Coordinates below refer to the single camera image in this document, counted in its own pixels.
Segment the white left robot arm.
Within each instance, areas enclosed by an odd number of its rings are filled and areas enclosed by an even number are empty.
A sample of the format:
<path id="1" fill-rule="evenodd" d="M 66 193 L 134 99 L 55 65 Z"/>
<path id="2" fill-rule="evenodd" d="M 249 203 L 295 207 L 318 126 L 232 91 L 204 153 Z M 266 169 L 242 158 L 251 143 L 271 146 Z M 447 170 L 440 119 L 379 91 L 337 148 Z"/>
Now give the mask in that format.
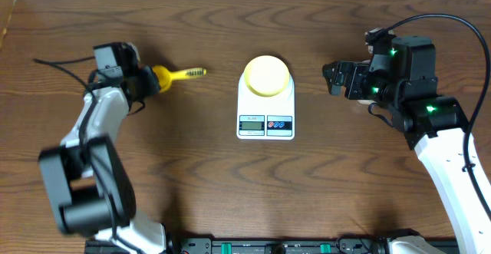
<path id="1" fill-rule="evenodd" d="M 111 242 L 129 253 L 164 253 L 166 232 L 137 210 L 114 146 L 132 104 L 158 94 L 157 76 L 140 66 L 137 48 L 112 42 L 93 49 L 96 68 L 80 84 L 83 109 L 59 146 L 38 157 L 59 231 Z"/>

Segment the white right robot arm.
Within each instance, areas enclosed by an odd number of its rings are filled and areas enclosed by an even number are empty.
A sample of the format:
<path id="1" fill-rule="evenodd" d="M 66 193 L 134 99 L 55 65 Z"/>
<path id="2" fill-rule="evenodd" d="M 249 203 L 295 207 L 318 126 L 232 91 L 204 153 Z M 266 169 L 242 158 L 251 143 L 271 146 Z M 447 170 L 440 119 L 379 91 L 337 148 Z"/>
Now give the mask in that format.
<path id="1" fill-rule="evenodd" d="M 465 113 L 438 94 L 436 49 L 426 37 L 385 35 L 369 61 L 335 61 L 321 72 L 331 95 L 388 110 L 386 124 L 403 133 L 437 188 L 461 253 L 490 251 L 490 181 L 476 153 Z"/>

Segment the yellow plastic scoop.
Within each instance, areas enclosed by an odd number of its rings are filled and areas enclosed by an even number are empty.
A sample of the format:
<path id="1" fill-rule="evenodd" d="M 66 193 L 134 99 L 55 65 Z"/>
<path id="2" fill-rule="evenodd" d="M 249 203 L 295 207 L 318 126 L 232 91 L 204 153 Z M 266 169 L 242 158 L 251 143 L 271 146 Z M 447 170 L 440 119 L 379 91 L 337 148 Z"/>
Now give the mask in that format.
<path id="1" fill-rule="evenodd" d="M 168 91 L 174 81 L 185 81 L 194 78 L 201 78 L 207 74 L 205 68 L 188 68 L 180 71 L 170 71 L 166 67 L 157 65 L 152 67 L 153 73 L 157 76 L 160 93 Z"/>

